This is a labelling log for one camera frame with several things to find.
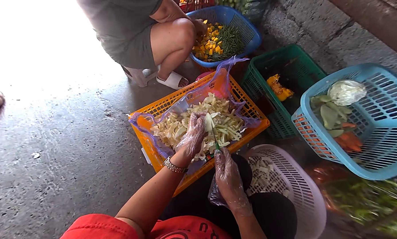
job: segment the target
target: metal watch band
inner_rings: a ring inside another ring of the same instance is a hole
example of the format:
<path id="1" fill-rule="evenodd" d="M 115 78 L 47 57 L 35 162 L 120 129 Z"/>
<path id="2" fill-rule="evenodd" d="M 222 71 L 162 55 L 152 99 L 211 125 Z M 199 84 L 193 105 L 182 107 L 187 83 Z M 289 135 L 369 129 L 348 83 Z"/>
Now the metal watch band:
<path id="1" fill-rule="evenodd" d="M 180 168 L 177 167 L 175 165 L 173 165 L 170 162 L 170 158 L 172 158 L 172 156 L 169 156 L 165 161 L 164 161 L 164 165 L 169 168 L 170 170 L 176 172 L 176 173 L 186 173 L 188 171 L 188 168 Z"/>

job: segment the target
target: shredded cabbage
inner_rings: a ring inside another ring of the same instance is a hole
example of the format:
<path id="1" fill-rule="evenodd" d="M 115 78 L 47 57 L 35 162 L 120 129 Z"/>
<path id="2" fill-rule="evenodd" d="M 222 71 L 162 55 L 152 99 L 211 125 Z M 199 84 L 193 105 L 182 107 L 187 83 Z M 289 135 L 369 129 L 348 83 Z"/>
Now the shredded cabbage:
<path id="1" fill-rule="evenodd" d="M 244 121 L 234 115 L 234 109 L 229 111 L 229 101 L 224 98 L 217 98 L 215 94 L 209 92 L 209 96 L 198 105 L 190 105 L 187 111 L 177 115 L 170 113 L 162 122 L 150 129 L 154 136 L 159 137 L 164 145 L 175 149 L 182 136 L 187 132 L 188 122 L 191 113 L 209 113 L 215 123 L 215 136 L 220 147 L 226 147 L 231 141 L 241 139 L 240 129 Z M 194 160 L 204 160 L 207 154 L 213 154 L 216 149 L 215 139 L 209 133 L 203 140 L 200 153 L 196 154 Z"/>

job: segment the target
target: carrot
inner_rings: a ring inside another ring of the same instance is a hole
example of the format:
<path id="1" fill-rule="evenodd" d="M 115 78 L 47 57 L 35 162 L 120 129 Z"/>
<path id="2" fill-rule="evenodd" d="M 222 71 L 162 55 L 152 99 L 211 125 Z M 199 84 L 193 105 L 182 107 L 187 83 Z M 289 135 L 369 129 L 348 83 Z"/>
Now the carrot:
<path id="1" fill-rule="evenodd" d="M 353 132 L 346 132 L 346 134 L 350 137 L 354 144 L 358 145 L 359 147 L 362 146 L 361 140 Z"/>
<path id="2" fill-rule="evenodd" d="M 355 138 L 356 136 L 353 133 L 352 135 L 350 133 L 352 132 L 343 133 L 342 135 L 339 136 L 339 138 L 341 138 L 344 141 L 344 143 L 348 146 L 349 149 L 362 152 L 361 148 L 356 143 L 356 138 Z"/>
<path id="3" fill-rule="evenodd" d="M 342 123 L 342 127 L 343 127 L 343 128 L 355 128 L 356 125 L 353 124 L 353 123 L 343 122 L 343 123 Z"/>
<path id="4" fill-rule="evenodd" d="M 334 140 L 342 147 L 342 149 L 347 150 L 349 147 L 347 146 L 346 142 L 339 137 L 334 138 Z"/>

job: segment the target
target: pink plastic basket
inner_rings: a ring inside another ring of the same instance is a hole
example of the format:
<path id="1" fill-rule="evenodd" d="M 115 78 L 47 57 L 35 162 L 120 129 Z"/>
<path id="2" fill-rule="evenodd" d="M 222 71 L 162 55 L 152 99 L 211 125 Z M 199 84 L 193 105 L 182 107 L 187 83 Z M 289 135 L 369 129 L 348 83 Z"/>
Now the pink plastic basket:
<path id="1" fill-rule="evenodd" d="M 251 186 L 252 193 L 262 191 L 278 192 L 287 195 L 296 208 L 297 232 L 296 239 L 317 239 L 322 234 L 327 220 L 327 211 L 323 196 L 308 174 L 283 149 L 275 145 L 258 145 L 251 148 L 246 158 L 249 161 L 264 161 L 274 171 L 269 171 L 268 184 L 258 179 Z"/>

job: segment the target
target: gloved hand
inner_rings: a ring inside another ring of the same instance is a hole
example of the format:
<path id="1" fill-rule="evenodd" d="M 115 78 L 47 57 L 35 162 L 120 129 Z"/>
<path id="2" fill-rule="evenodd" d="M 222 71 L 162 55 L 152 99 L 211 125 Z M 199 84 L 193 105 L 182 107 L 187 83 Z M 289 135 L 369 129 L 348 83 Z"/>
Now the gloved hand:
<path id="1" fill-rule="evenodd" d="M 221 151 L 215 151 L 215 181 L 219 192 L 233 213 L 251 215 L 252 206 L 244 192 L 238 166 L 227 148 L 222 147 Z"/>
<path id="2" fill-rule="evenodd" d="M 178 152 L 182 148 L 185 149 L 190 160 L 201 150 L 201 144 L 206 133 L 205 115 L 205 113 L 191 114 L 187 132 L 176 146 L 175 151 Z"/>

